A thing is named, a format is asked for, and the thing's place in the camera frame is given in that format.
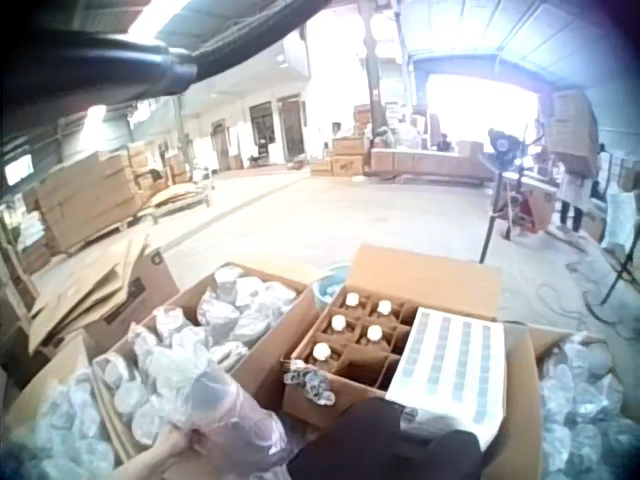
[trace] blue bucket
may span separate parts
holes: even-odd
[[[318,309],[324,310],[327,308],[338,291],[340,291],[344,283],[347,281],[349,267],[350,265],[348,263],[332,265],[328,268],[331,273],[326,277],[317,280],[311,286],[313,289],[313,296],[316,301],[316,307],[318,307]]]

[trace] white bottle cap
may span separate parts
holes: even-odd
[[[378,342],[382,338],[382,327],[371,325],[367,330],[367,338],[372,342]]]
[[[345,300],[345,303],[350,306],[350,307],[355,307],[358,305],[358,303],[360,303],[360,295],[358,295],[357,293],[347,293],[347,299]]]
[[[391,302],[389,300],[380,300],[378,304],[378,313],[389,315],[391,313]]]
[[[341,332],[347,326],[347,319],[344,315],[334,315],[331,319],[331,328],[336,332]]]
[[[318,343],[313,347],[313,358],[319,362],[324,362],[331,356],[331,348],[326,343]]]

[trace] human hand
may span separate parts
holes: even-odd
[[[169,423],[164,426],[153,448],[162,455],[176,455],[191,444],[191,432],[180,430]]]

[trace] door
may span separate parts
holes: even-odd
[[[213,124],[211,142],[218,157],[218,170],[221,172],[231,170],[229,163],[229,143],[227,142],[227,126],[224,121]]]
[[[305,153],[300,96],[278,99],[278,110],[284,139],[284,158],[287,162],[292,162],[298,155]]]

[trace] dark pants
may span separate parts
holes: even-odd
[[[453,431],[409,442],[400,431],[402,407],[371,398],[343,413],[332,428],[289,462],[293,480],[480,480],[475,435]]]
[[[569,209],[571,208],[571,204],[569,202],[562,201],[562,207],[560,208],[560,223],[562,225],[567,224],[567,218],[569,217]],[[582,226],[582,215],[584,212],[581,208],[573,207],[573,224],[571,225],[571,229],[578,233],[580,231],[580,227]]]

